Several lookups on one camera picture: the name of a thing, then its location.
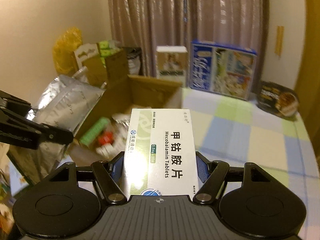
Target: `blue circular logo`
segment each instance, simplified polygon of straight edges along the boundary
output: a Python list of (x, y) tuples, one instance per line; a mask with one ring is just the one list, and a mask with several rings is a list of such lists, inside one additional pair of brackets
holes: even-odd
[(143, 196), (160, 196), (157, 192), (156, 189), (148, 188), (144, 190), (141, 195)]

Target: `red object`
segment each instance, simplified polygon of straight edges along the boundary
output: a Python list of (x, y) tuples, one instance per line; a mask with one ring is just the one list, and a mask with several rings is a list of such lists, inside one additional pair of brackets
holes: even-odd
[(113, 144), (113, 132), (111, 131), (105, 131), (103, 135), (98, 137), (98, 142), (100, 145), (105, 145), (107, 143)]

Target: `tablecloth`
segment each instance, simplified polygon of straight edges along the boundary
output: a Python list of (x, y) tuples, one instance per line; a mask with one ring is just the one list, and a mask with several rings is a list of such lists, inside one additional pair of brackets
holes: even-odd
[[(301, 116), (291, 122), (266, 113), (255, 99), (243, 101), (184, 89), (183, 108), (191, 111), (196, 150), (208, 160), (243, 167), (254, 162), (305, 203), (302, 239), (320, 239), (320, 179)], [(229, 183), (226, 192), (240, 187)]]

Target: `open cardboard box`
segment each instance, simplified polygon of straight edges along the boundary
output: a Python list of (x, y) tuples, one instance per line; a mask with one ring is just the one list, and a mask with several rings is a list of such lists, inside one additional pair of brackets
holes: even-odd
[[(95, 82), (96, 85), (107, 82), (107, 88), (79, 126), (75, 141), (79, 140), (102, 116), (111, 120), (112, 115), (116, 113), (131, 114), (131, 109), (134, 107), (181, 108), (182, 83), (128, 75), (128, 60), (123, 50), (105, 58), (105, 61), (106, 68), (99, 56), (83, 62), (90, 73), (90, 78), (87, 76), (89, 82)], [(77, 147), (79, 146), (71, 146), (68, 150), (77, 165), (86, 166), (103, 159), (94, 152), (94, 149), (87, 150), (84, 154), (84, 151), (77, 151)]]

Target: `blue box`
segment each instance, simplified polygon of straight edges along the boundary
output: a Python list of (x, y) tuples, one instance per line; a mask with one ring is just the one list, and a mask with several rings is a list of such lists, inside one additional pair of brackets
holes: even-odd
[(257, 53), (210, 41), (191, 42), (190, 87), (247, 100)]

